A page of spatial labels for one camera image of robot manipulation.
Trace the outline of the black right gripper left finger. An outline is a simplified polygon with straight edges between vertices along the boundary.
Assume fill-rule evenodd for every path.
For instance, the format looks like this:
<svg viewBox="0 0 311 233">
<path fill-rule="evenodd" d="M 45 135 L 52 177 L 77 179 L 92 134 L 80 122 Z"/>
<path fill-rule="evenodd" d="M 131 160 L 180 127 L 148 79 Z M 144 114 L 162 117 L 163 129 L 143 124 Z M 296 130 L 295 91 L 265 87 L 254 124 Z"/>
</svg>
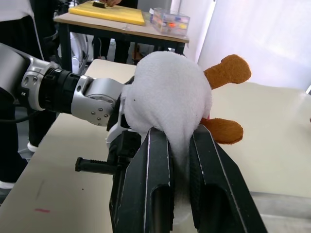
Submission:
<svg viewBox="0 0 311 233">
<path fill-rule="evenodd" d="M 115 233 L 168 233 L 173 228 L 173 158 L 164 132 L 151 128 L 126 169 Z"/>
</svg>

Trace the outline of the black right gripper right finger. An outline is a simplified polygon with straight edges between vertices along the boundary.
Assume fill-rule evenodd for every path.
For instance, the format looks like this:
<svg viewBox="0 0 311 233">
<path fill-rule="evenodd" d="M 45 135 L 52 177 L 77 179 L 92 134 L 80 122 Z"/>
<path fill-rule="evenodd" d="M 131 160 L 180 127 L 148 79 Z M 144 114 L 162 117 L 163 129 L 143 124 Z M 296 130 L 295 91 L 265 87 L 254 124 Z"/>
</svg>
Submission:
<svg viewBox="0 0 311 233">
<path fill-rule="evenodd" d="M 265 233 L 237 164 L 203 125 L 190 139 L 190 202 L 200 233 Z"/>
</svg>

